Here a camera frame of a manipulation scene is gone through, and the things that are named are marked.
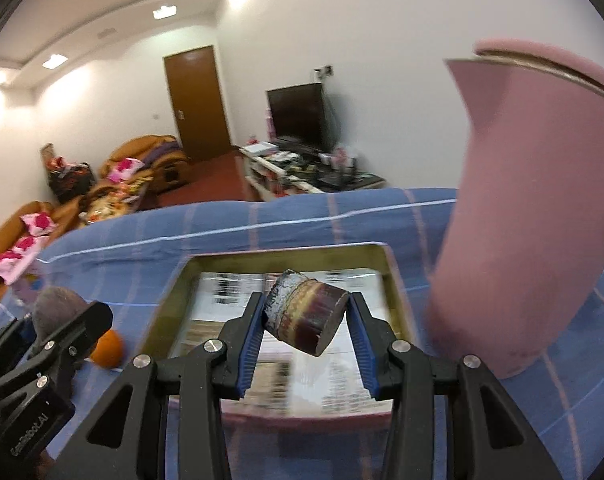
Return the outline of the large orange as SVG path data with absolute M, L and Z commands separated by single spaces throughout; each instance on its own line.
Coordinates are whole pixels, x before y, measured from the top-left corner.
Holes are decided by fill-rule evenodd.
M 119 367 L 124 359 L 124 341 L 116 330 L 108 330 L 96 343 L 90 360 L 102 368 Z

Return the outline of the purple striped yam cylinder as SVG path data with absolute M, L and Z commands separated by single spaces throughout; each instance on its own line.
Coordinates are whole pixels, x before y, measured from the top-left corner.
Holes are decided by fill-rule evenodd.
M 344 318 L 349 292 L 286 270 L 264 302 L 265 330 L 309 356 L 321 356 Z

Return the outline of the brown leather sofa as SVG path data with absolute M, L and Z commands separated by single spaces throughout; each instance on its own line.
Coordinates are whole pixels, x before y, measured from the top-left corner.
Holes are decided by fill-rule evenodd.
M 0 299 L 44 248 L 74 228 L 80 198 L 61 206 L 48 202 L 27 203 L 0 226 Z

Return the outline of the pink tin box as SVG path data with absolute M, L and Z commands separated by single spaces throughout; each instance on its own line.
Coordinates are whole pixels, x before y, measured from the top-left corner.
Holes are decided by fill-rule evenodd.
M 409 342 L 418 339 L 413 311 L 389 245 L 380 242 L 190 255 L 178 266 L 140 349 L 161 360 L 184 356 L 243 314 L 255 292 L 268 295 L 285 271 L 342 292 L 358 292 L 372 316 Z M 301 350 L 293 330 L 265 332 L 253 382 L 239 401 L 223 404 L 230 422 L 278 427 L 380 425 L 389 401 L 375 400 L 361 381 L 345 320 L 319 339 L 319 356 Z

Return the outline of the cluttered coffee table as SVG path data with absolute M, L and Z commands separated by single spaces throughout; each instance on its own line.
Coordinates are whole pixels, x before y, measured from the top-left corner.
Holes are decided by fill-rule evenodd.
M 90 226 L 136 212 L 151 181 L 150 177 L 137 177 L 127 182 L 100 184 L 82 200 L 80 224 Z

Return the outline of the black rack with items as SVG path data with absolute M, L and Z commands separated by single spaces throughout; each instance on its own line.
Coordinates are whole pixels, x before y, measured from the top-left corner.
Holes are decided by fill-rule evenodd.
M 74 198 L 86 195 L 96 184 L 91 167 L 87 162 L 68 162 L 55 154 L 52 143 L 40 150 L 49 188 L 59 204 L 66 204 Z

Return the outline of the pink electric kettle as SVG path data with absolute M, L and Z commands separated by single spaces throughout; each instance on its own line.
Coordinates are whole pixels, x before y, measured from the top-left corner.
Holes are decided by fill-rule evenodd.
M 604 68 L 521 39 L 484 39 L 448 69 L 470 124 L 427 320 L 447 358 L 499 378 L 529 367 L 604 270 Z

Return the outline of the white tv stand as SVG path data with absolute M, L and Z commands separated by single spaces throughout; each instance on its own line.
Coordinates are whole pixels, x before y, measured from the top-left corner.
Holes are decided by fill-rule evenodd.
M 290 151 L 271 150 L 266 142 L 241 146 L 244 181 L 262 202 L 300 194 L 338 193 L 385 188 L 387 181 L 355 162 L 333 169 L 329 157 L 305 157 Z

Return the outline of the brown wooden door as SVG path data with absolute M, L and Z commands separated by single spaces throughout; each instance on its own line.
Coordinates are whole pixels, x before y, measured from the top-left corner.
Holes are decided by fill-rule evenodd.
M 231 151 L 221 86 L 213 46 L 164 58 L 181 145 L 194 162 Z

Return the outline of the black television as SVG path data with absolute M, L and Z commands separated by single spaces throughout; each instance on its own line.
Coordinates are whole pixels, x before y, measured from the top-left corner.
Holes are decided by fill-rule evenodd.
M 337 145 L 321 82 L 270 89 L 266 91 L 266 98 L 278 141 L 323 153 L 331 152 Z

